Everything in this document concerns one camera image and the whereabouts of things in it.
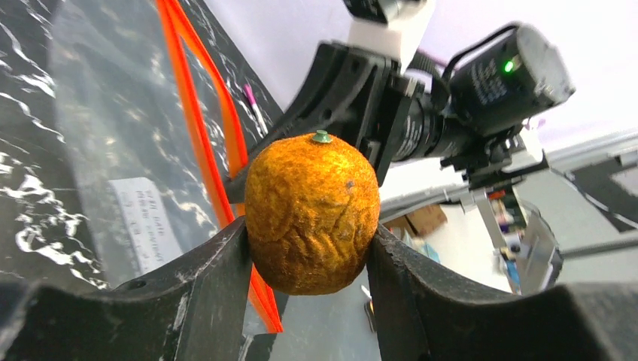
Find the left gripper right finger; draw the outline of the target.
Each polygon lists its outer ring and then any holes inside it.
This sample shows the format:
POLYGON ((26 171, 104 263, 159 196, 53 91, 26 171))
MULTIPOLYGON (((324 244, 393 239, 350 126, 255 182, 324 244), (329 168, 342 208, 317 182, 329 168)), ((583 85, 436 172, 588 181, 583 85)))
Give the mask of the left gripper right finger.
POLYGON ((505 293, 422 256, 379 226, 369 287, 384 360, 635 360, 636 284, 505 293))

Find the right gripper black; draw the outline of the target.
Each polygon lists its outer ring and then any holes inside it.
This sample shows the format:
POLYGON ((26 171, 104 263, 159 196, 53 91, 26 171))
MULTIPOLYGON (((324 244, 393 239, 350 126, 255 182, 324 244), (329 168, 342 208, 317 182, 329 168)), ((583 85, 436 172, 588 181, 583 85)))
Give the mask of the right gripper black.
POLYGON ((296 98, 248 160, 275 141, 325 130, 359 150, 382 186, 412 102, 424 92, 419 80, 398 73, 399 63, 390 57, 337 41, 320 43, 296 98))

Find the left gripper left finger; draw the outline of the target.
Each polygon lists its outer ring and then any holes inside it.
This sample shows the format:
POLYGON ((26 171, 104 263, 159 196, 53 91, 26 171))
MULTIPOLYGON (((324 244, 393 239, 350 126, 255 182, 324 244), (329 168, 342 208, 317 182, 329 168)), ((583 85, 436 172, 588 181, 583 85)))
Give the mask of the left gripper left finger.
POLYGON ((1 285, 3 360, 236 360, 252 264, 245 222, 115 290, 1 285))

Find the orange tangerine toy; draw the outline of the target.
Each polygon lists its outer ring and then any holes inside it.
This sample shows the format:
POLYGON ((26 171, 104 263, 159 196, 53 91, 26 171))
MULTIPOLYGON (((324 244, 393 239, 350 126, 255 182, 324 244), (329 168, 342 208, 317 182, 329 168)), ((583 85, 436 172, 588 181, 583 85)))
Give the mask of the orange tangerine toy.
POLYGON ((248 168, 244 205, 262 279, 289 295, 317 296, 362 272, 381 200, 367 159, 320 130, 263 150, 248 168))

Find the clear zip top bag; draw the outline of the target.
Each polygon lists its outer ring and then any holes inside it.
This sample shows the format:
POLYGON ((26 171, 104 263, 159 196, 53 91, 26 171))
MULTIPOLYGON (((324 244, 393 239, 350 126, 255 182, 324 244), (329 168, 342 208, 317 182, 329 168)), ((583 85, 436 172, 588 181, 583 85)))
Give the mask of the clear zip top bag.
POLYGON ((48 65, 56 126, 113 288, 244 213, 224 183, 265 135, 257 79, 203 1, 63 1, 48 65))

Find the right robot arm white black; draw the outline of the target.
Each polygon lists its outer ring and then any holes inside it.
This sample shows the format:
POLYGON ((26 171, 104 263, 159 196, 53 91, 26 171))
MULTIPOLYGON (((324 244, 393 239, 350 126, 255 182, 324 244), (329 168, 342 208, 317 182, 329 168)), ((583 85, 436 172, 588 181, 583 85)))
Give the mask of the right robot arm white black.
POLYGON ((359 150, 383 184, 392 162, 437 158, 471 190, 516 181, 547 167, 545 159, 512 170, 512 141, 524 121, 574 93, 559 51, 534 27, 510 23, 437 71, 417 54, 400 74, 388 56, 337 41, 318 45, 292 105, 250 155, 272 142, 325 130, 359 150))

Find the pink pen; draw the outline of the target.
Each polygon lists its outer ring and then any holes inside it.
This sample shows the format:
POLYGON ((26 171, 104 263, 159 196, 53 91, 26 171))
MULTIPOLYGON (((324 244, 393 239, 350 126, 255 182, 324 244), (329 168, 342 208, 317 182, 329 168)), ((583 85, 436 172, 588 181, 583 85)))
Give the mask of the pink pen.
POLYGON ((259 126, 259 129, 261 131, 261 134, 263 136, 268 135, 269 130, 268 130, 268 126, 266 125, 266 121, 263 118, 263 115, 261 113, 260 107, 257 104, 257 100, 254 96, 253 90, 251 88, 251 85, 246 83, 243 86, 243 93, 245 95, 246 100, 248 101, 248 104, 251 107, 251 110, 255 116, 255 119, 257 121, 257 124, 259 126))

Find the aluminium frame rail front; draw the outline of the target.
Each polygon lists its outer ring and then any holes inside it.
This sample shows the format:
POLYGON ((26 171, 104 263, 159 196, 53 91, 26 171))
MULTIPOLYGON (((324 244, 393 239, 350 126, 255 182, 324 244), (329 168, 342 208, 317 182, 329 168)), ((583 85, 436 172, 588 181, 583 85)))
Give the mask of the aluminium frame rail front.
MULTIPOLYGON (((637 129, 633 128, 553 150, 546 159, 551 168, 566 171, 636 149, 637 129)), ((479 199, 478 190, 470 190, 467 182, 452 168, 441 169, 437 159, 392 165, 380 192, 381 223, 425 205, 459 200, 471 205, 479 199)))

